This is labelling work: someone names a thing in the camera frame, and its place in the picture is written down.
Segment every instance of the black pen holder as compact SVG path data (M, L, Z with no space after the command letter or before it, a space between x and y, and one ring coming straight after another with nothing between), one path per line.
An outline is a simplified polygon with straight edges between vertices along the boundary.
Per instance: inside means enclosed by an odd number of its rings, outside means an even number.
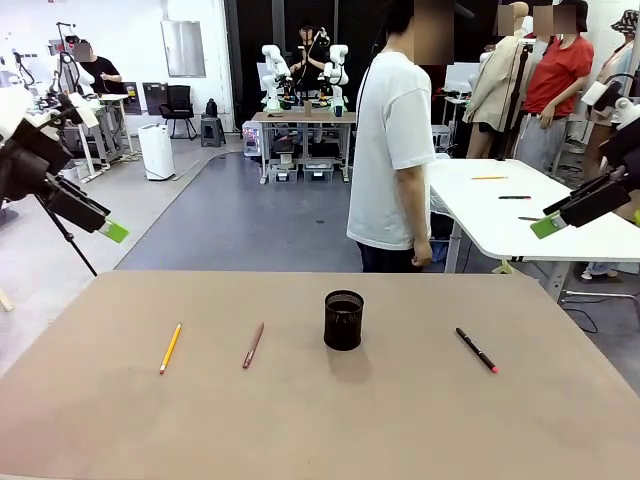
M334 350L353 350L361 342L364 300L348 290L337 290L324 300L324 343Z

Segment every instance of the floor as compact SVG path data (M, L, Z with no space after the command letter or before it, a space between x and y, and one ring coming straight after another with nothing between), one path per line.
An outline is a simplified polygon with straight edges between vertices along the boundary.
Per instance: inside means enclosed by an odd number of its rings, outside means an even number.
M227 141L222 148L201 148L199 141L174 140L180 177L176 181L148 182L144 165L138 161L116 164L83 185L130 231L118 245L100 234L89 235L67 225L95 269L112 270L211 157L242 149L239 137L228 136ZM7 221L0 221L0 288L16 308L11 313L0 308L0 375L93 278L33 197L14 202L6 210L10 212Z
M191 185L120 262L118 269L357 272L359 253L345 236L349 186L332 183L258 183L258 166L240 154L210 161ZM458 272L488 273L498 262L481 255L465 239ZM525 264L526 274L544 278L548 265ZM443 265L429 269L442 272ZM582 285L581 291L638 293L640 278ZM593 342L640 394L640 327L632 305L609 301L571 305L583 309L600 333ZM570 312L578 325L593 326Z

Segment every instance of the office chair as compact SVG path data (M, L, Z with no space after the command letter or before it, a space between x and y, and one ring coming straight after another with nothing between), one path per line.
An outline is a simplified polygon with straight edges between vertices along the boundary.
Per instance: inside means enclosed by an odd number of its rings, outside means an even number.
M160 105L160 114L166 121L164 124L173 120L173 133L171 138L176 134L176 121L184 120L187 126L187 135L189 140L193 141L198 136L191 119L193 115L193 104L191 103L191 87L188 85L169 85L167 86L167 103ZM191 127L193 129L193 137L191 137Z

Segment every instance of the man in white t-shirt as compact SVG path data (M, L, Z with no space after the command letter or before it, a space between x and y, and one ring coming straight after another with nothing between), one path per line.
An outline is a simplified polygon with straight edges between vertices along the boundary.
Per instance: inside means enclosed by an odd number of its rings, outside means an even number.
M436 18L418 16L413 1L391 2L387 45L358 96L347 236L357 242L366 273L420 272L431 261L426 174L435 159L431 80L414 64L414 30L425 31ZM445 28L452 26L445 22Z

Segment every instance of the gray stool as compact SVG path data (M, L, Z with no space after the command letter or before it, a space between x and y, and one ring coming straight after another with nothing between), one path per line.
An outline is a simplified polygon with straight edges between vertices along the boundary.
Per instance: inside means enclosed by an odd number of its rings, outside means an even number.
M203 147L221 147L227 144L222 129L222 121L218 117L202 117L200 121L200 142Z

